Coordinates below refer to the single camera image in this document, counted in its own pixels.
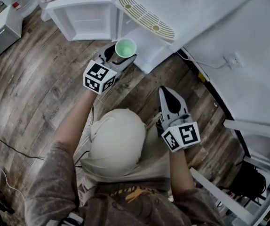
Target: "power cord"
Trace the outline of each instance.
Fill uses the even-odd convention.
[[[94,107],[92,106],[91,124],[93,124],[93,122],[94,122]],[[6,142],[4,142],[4,141],[1,140],[1,139],[0,139],[0,142],[2,142],[4,145],[6,145],[7,147],[9,147],[10,149],[14,150],[15,152],[17,152],[17,153],[19,153],[19,154],[21,154],[21,155],[23,155],[23,156],[25,156],[25,157],[27,157],[27,158],[35,158],[35,159],[39,159],[39,160],[44,161],[44,157],[29,156],[29,155],[27,155],[27,154],[25,154],[25,153],[23,153],[23,152],[20,152],[20,151],[16,150],[15,148],[13,148],[12,146],[10,146],[9,144],[7,144]],[[80,156],[80,158],[79,158],[79,159],[76,161],[76,163],[75,163],[75,167],[77,167],[77,168],[81,168],[81,167],[82,167],[82,166],[77,166],[76,164],[77,164],[77,163],[79,162],[79,160],[83,157],[83,155],[85,155],[85,154],[88,153],[88,152],[89,152],[89,151],[85,151],[85,152]],[[9,188],[11,188],[11,189],[13,189],[13,190],[19,192],[19,193],[21,194],[22,198],[23,198],[23,201],[25,202],[25,198],[24,198],[24,196],[23,196],[23,193],[22,193],[21,191],[19,191],[18,189],[16,189],[16,188],[10,186],[10,185],[8,184],[8,178],[7,178],[7,175],[5,174],[5,172],[4,172],[1,168],[0,168],[0,171],[4,174],[5,181],[6,181],[7,185],[9,186]]]
[[[13,190],[15,190],[15,191],[19,192],[19,193],[21,194],[22,198],[23,198],[23,201],[25,202],[25,198],[24,198],[24,196],[23,196],[22,192],[21,192],[21,191],[19,191],[19,190],[18,190],[18,189],[16,189],[16,188],[14,188],[14,187],[10,186],[10,185],[8,184],[8,178],[7,178],[7,175],[5,174],[5,172],[4,172],[4,171],[3,171],[1,168],[0,168],[0,171],[2,171],[2,173],[4,174],[4,176],[5,176],[5,181],[6,181],[7,185],[9,186],[9,188],[11,188],[11,189],[13,189]]]
[[[184,59],[184,60],[188,60],[188,61],[194,61],[194,62],[197,62],[197,63],[203,64],[203,65],[206,65],[206,66],[208,66],[208,67],[210,67],[210,68],[212,68],[212,69],[215,69],[215,70],[217,70],[217,69],[221,69],[221,68],[223,68],[223,67],[225,67],[225,66],[227,66],[227,65],[228,65],[228,62],[226,62],[226,63],[224,63],[223,65],[221,65],[221,66],[219,66],[219,67],[212,67],[212,65],[206,64],[206,63],[201,62],[201,61],[198,61],[198,60],[184,58],[184,57],[183,57],[181,54],[179,54],[178,52],[177,52],[177,54],[178,54],[178,55],[179,55],[179,56],[180,56],[182,59]]]
[[[44,157],[39,157],[39,156],[29,156],[23,152],[20,152],[18,150],[16,150],[15,148],[13,148],[12,146],[10,146],[9,144],[7,144],[6,142],[4,142],[3,140],[0,139],[0,142],[2,142],[4,145],[6,145],[7,147],[11,148],[12,150],[14,150],[15,152],[27,157],[27,158],[35,158],[35,159],[39,159],[39,160],[42,160],[44,161]]]

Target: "electrical outlet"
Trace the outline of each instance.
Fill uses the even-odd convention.
[[[228,61],[228,65],[230,68],[241,68],[244,67],[242,63],[242,59],[240,58],[240,55],[238,52],[235,52],[232,55],[225,56],[226,60]]]

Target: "white cable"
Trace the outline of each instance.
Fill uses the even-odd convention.
[[[221,65],[221,66],[219,66],[219,67],[212,67],[212,65],[209,65],[209,64],[206,64],[206,63],[204,63],[204,62],[201,62],[201,61],[198,61],[198,60],[194,60],[194,59],[188,59],[188,58],[184,58],[181,54],[179,54],[178,52],[177,52],[177,54],[182,58],[182,59],[184,59],[184,60],[188,60],[188,61],[194,61],[194,62],[197,62],[197,63],[200,63],[200,64],[203,64],[203,65],[206,65],[206,66],[208,66],[208,67],[210,67],[210,68],[212,68],[212,69],[215,69],[215,70],[217,70],[217,69],[221,69],[222,67],[224,67],[224,66],[226,66],[226,65],[228,65],[228,63],[224,63],[223,65]]]
[[[22,192],[20,192],[20,191],[19,191],[18,189],[16,189],[16,188],[14,188],[14,187],[10,186],[10,185],[8,184],[7,175],[5,174],[5,172],[4,172],[2,169],[0,169],[0,171],[2,171],[2,172],[3,172],[3,174],[4,174],[4,176],[5,176],[5,181],[7,182],[7,185],[8,185],[8,186],[9,186],[11,189],[14,189],[14,190],[16,190],[17,192],[19,192],[19,193],[21,194],[22,198],[23,198],[23,201],[25,202],[25,198],[24,198],[24,196],[23,196]]]

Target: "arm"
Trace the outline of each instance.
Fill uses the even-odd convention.
[[[28,226],[61,220],[79,206],[73,154],[96,93],[86,90],[55,132],[52,146],[25,200]]]
[[[66,115],[54,134],[52,142],[63,144],[71,157],[79,144],[96,96],[95,92],[87,89]]]
[[[223,226],[209,194],[195,188],[184,151],[170,152],[171,187],[174,205],[186,214],[193,225]]]
[[[188,169],[185,153],[183,150],[176,153],[169,153],[170,172],[171,172],[171,187],[174,200],[178,200],[180,195],[189,189],[193,189],[191,173]]]

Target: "fiducial marker cube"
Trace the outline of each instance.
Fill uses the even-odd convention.
[[[91,60],[83,73],[83,84],[97,94],[113,86],[117,72]]]
[[[168,127],[161,136],[171,152],[189,148],[201,141],[196,122]]]

